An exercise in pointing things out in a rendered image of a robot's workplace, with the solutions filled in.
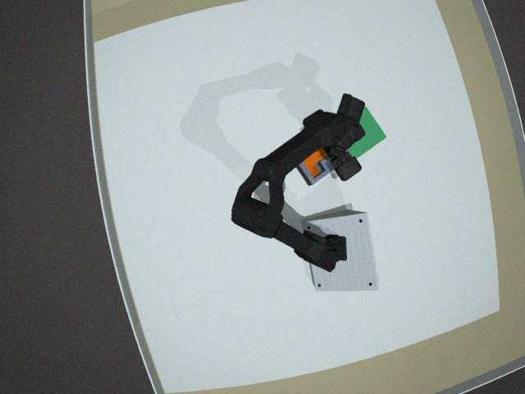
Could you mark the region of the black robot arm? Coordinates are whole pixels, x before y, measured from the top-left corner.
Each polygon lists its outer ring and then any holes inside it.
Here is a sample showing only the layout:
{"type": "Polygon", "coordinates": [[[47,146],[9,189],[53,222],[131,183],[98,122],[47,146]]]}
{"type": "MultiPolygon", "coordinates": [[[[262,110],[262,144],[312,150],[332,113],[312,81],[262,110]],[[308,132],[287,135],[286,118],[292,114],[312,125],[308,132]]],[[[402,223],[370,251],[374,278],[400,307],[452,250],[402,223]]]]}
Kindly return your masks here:
{"type": "Polygon", "coordinates": [[[283,183],[286,175],[317,149],[329,147],[329,154],[343,159],[346,150],[366,135],[359,123],[364,106],[364,101],[343,94],[337,113],[313,113],[302,131],[274,152],[258,159],[251,175],[237,191],[231,221],[258,236],[285,243],[300,258],[329,273],[336,267],[336,262],[347,260],[345,236],[321,237],[305,229],[301,233],[283,222],[283,183]],[[269,184],[269,204],[251,197],[263,181],[269,184]]]}

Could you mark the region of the orange block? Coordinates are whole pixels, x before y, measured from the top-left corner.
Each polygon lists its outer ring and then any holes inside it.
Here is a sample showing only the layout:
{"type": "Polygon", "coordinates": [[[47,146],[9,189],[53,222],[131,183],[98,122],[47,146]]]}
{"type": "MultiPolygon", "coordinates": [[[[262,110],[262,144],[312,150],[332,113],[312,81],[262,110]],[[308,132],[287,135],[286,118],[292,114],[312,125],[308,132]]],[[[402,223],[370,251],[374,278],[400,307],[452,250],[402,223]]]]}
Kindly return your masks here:
{"type": "Polygon", "coordinates": [[[316,176],[318,173],[320,173],[317,167],[315,166],[315,163],[319,162],[322,158],[326,156],[327,153],[324,151],[323,148],[321,148],[317,149],[315,153],[313,153],[311,156],[309,156],[306,160],[303,161],[304,165],[310,171],[312,176],[316,176]]]}

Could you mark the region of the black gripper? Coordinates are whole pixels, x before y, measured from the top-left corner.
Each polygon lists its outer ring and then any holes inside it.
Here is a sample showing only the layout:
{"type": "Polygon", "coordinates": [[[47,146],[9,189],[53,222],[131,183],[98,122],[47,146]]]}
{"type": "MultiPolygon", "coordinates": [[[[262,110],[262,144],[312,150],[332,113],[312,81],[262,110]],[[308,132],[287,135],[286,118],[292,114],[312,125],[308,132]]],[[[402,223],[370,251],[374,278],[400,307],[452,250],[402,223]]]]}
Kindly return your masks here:
{"type": "MultiPolygon", "coordinates": [[[[303,119],[303,126],[306,120],[309,119],[312,116],[312,114],[303,119]]],[[[323,149],[331,158],[332,155],[329,154],[329,147],[325,147],[323,149]]],[[[333,158],[331,159],[331,165],[335,169],[337,176],[341,179],[341,181],[347,181],[349,178],[354,176],[356,173],[360,172],[362,169],[356,157],[352,157],[349,151],[345,152],[345,156],[343,157],[343,159],[333,156],[333,158]]]]}

